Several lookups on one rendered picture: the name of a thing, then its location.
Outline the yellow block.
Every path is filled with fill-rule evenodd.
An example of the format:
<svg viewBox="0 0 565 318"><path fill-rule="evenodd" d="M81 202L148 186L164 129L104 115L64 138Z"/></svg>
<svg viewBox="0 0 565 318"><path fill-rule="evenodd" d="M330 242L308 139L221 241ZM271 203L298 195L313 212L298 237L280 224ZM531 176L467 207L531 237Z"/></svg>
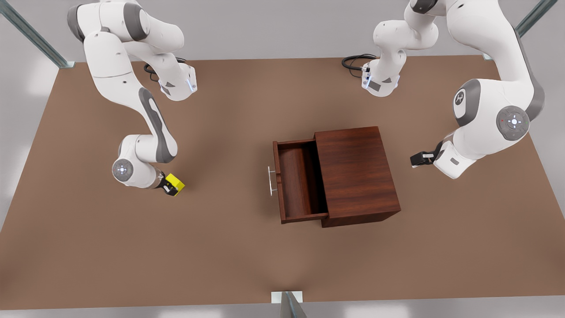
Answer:
<svg viewBox="0 0 565 318"><path fill-rule="evenodd" d="M168 195L175 197L184 187L184 183L173 174L169 174L165 178L164 189Z"/></svg>

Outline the dark wooden cabinet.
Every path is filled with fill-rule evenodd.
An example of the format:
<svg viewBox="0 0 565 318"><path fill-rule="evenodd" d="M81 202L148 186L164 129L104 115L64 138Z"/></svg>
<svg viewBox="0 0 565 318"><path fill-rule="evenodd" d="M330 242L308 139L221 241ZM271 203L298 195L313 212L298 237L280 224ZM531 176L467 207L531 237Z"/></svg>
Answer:
<svg viewBox="0 0 565 318"><path fill-rule="evenodd" d="M323 228L380 222L401 211L378 127L314 137L328 208Z"/></svg>

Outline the silver frame post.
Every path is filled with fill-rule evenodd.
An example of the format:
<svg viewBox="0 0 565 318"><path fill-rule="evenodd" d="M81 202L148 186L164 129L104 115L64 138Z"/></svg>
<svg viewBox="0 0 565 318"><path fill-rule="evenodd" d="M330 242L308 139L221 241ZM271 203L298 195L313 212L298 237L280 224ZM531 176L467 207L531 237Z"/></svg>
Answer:
<svg viewBox="0 0 565 318"><path fill-rule="evenodd" d="M307 318L302 309L302 291L273 291L271 303L280 304L280 318Z"/></svg>
<svg viewBox="0 0 565 318"><path fill-rule="evenodd" d="M57 67L68 69L75 66L74 61L67 61L6 0L0 0L0 14Z"/></svg>
<svg viewBox="0 0 565 318"><path fill-rule="evenodd" d="M550 10L563 0L498 0L501 10L523 38Z"/></svg>

